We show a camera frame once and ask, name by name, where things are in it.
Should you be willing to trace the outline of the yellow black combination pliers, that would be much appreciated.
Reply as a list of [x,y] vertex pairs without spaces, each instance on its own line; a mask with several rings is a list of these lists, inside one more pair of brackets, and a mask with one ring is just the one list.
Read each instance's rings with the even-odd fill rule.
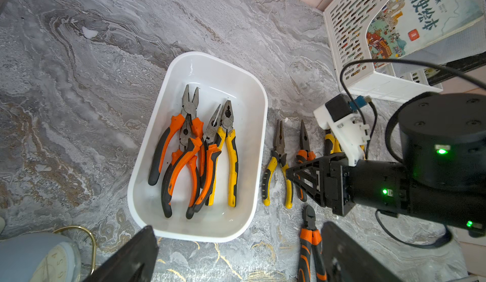
[[205,140],[208,146],[216,145],[219,150],[226,143],[226,150],[229,158],[228,176],[228,205],[237,205],[237,182],[239,176],[239,157],[237,154],[236,131],[234,129],[234,112],[232,101],[227,100],[223,108],[217,107],[210,125],[206,131]]
[[341,153],[340,143],[337,138],[333,135],[330,129],[325,130],[325,137],[324,137],[324,155],[331,155],[334,153]]

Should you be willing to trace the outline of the orange black small pliers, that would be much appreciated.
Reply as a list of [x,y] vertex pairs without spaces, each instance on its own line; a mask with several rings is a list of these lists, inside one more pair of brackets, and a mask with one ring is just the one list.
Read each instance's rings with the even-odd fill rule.
[[202,137],[202,151],[204,151],[203,167],[204,172],[200,177],[201,191],[199,196],[195,199],[192,206],[190,206],[186,212],[186,218],[192,219],[196,212],[199,212],[204,205],[208,205],[210,195],[213,193],[213,183],[215,182],[217,158],[221,154],[222,144],[222,129],[220,128],[221,105],[219,105],[212,115],[209,124]]

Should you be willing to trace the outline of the orange black cutting pliers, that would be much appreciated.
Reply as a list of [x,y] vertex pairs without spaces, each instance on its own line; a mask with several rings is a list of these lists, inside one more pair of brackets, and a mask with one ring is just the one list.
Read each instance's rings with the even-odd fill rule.
[[327,281],[327,272],[322,254],[321,233],[316,227],[315,210],[306,205],[302,211],[303,226],[300,232],[300,255],[298,281],[311,281],[311,256],[314,258],[316,280]]

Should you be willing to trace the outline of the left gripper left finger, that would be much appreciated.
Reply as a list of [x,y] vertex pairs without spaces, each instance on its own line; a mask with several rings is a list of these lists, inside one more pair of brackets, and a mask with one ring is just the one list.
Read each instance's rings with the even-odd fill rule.
[[151,281],[158,251],[153,227],[145,226],[85,280]]

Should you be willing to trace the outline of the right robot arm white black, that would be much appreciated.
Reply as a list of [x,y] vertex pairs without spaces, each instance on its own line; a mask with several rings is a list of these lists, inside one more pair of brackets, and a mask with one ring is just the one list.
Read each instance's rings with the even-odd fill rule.
[[402,160],[325,155],[287,171],[318,205],[345,216],[356,205],[485,235],[485,97],[424,93],[403,105],[398,127]]

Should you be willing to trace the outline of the yellow black long-nose pliers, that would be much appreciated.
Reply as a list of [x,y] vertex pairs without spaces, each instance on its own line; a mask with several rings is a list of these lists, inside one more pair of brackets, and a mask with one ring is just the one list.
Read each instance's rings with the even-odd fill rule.
[[294,187],[292,182],[287,178],[286,173],[289,165],[287,162],[287,154],[285,153],[285,136],[282,120],[277,121],[276,133],[273,140],[273,149],[271,150],[271,159],[263,174],[262,200],[265,206],[270,205],[270,183],[273,173],[278,166],[280,166],[286,182],[285,206],[287,209],[291,209],[293,206]]

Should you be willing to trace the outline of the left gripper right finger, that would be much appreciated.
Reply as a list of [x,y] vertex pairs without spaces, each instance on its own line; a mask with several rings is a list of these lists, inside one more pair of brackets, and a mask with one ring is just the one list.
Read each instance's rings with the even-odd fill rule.
[[388,282],[400,279],[334,222],[321,229],[323,260],[329,281]]

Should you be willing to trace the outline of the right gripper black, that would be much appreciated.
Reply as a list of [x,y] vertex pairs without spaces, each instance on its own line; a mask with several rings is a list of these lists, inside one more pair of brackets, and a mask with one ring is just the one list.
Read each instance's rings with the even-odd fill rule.
[[287,178],[320,207],[346,216],[354,207],[347,192],[348,158],[343,153],[325,155],[287,169]]

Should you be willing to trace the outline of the white plastic storage box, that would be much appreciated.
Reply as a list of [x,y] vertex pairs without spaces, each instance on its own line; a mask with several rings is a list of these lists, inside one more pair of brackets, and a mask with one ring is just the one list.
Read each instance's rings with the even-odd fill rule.
[[[239,176],[237,205],[228,205],[226,143],[217,158],[213,193],[192,219],[204,172],[203,133],[221,105],[232,101]],[[242,235],[256,212],[268,97],[250,72],[191,51],[169,65],[129,182],[133,220],[163,238],[227,242]]]

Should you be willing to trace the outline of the orange black long-nose pliers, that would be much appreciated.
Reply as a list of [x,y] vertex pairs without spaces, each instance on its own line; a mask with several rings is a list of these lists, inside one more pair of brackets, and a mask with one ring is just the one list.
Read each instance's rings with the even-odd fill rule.
[[306,130],[305,122],[301,120],[300,127],[300,137],[299,137],[300,150],[296,155],[296,160],[298,164],[316,159],[316,155],[310,149],[310,140],[308,137],[308,132]]

